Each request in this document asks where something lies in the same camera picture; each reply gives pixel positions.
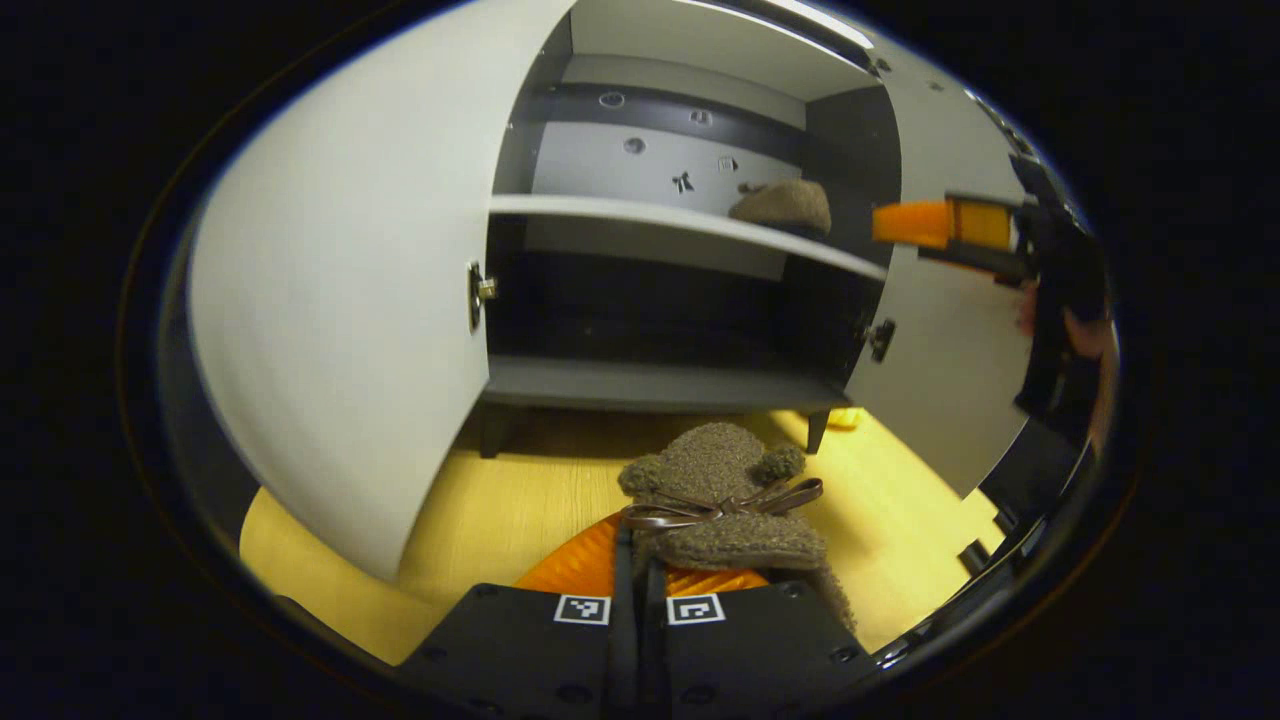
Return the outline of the white cabinet door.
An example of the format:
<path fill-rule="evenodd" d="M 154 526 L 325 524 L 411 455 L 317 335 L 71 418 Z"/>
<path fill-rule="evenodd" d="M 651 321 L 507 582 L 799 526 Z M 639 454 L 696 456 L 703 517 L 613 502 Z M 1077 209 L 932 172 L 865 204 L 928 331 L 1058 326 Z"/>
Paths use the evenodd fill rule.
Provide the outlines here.
<path fill-rule="evenodd" d="M 913 47 L 874 32 L 901 151 L 900 199 L 947 192 L 1020 202 L 1011 145 L 968 83 Z M 896 246 L 876 319 L 896 324 L 882 363 L 864 351 L 847 388 L 957 496 L 982 483 L 1025 424 L 1014 397 L 1030 342 L 1020 295 L 983 273 Z"/>
<path fill-rule="evenodd" d="M 572 5 L 472 0 L 374 45 L 256 133 L 195 236 L 195 355 L 224 432 L 384 582 L 489 378 L 472 269 L 509 114 Z"/>

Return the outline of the grey white shoe cabinet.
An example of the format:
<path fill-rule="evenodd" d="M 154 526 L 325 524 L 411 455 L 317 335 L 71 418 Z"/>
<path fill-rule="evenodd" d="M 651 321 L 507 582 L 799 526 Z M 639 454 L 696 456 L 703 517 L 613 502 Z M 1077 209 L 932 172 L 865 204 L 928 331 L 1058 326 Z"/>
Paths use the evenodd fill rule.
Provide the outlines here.
<path fill-rule="evenodd" d="M 486 237 L 490 409 L 796 410 L 815 452 L 876 319 L 897 123 L 870 40 L 801 0 L 573 0 L 535 56 Z M 824 240 L 737 222 L 739 187 L 827 192 Z"/>

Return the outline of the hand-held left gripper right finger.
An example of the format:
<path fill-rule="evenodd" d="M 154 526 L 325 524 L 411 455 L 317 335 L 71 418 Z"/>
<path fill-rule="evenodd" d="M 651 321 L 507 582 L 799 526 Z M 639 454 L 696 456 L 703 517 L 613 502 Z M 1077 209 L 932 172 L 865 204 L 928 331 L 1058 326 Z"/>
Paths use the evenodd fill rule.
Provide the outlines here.
<path fill-rule="evenodd" d="M 644 700 L 658 716 L 810 716 L 881 670 L 804 582 L 644 609 Z"/>

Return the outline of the brown fuzzy shoe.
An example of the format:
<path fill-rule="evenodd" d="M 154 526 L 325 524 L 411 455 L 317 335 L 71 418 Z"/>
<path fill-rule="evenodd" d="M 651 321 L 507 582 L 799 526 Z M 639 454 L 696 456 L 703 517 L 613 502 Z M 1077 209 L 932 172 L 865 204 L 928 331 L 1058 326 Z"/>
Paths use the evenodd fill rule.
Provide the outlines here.
<path fill-rule="evenodd" d="M 631 530 L 640 565 L 803 582 L 856 630 L 827 543 L 805 515 L 824 483 L 808 475 L 797 446 L 768 447 L 744 427 L 714 421 L 630 462 L 618 484 L 630 501 L 620 524 Z"/>
<path fill-rule="evenodd" d="M 728 210 L 737 222 L 764 225 L 824 240 L 832 228 L 829 200 L 824 188 L 809 179 L 782 179 L 768 184 L 741 184 L 741 199 Z"/>

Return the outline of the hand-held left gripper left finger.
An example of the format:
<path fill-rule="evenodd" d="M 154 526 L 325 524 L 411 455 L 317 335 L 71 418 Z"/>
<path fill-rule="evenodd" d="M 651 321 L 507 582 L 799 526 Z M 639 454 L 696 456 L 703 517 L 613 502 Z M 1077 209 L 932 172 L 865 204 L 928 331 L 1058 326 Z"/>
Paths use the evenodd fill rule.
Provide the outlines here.
<path fill-rule="evenodd" d="M 623 716 L 637 702 L 631 534 L 591 524 L 512 585 L 479 583 L 399 665 L 461 716 Z"/>

